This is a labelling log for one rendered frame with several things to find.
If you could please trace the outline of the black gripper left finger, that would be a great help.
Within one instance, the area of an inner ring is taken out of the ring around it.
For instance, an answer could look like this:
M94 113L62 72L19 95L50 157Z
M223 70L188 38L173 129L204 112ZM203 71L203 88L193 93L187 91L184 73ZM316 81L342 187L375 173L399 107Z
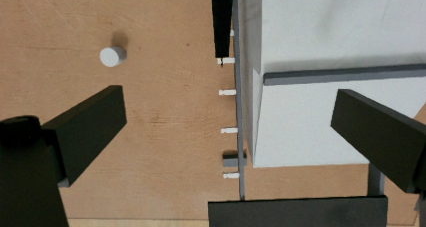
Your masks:
M70 227L59 188L70 188L126 124L122 85L42 125L34 115L1 120L0 227Z

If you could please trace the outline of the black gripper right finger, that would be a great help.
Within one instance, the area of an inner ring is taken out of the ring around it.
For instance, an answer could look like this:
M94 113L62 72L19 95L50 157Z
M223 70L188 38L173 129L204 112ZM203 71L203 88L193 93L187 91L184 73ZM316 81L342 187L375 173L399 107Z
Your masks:
M405 194L426 227L426 125L352 89L337 89L330 127Z

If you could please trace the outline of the grey cylinder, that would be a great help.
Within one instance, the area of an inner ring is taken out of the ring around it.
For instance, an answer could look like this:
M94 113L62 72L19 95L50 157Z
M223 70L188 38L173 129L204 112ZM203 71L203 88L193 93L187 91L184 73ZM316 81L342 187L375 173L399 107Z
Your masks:
M109 67L123 63L126 58L126 51L119 46L105 48L100 53L100 59L102 63Z

